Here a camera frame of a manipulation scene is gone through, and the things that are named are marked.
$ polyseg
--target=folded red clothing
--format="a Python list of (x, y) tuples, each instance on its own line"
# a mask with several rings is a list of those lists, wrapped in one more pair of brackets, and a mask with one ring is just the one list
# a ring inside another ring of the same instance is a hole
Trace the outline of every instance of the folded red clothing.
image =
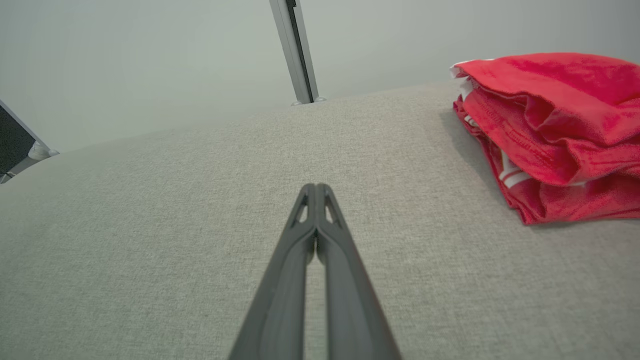
[(482, 145), (493, 175), (507, 201), (525, 224), (640, 217), (640, 179), (611, 174), (573, 186), (554, 186), (532, 178), (478, 127), (465, 111), (462, 96), (454, 110)]
[(465, 111), (533, 178), (568, 186), (640, 179), (640, 66), (604, 56), (531, 54), (456, 64)]

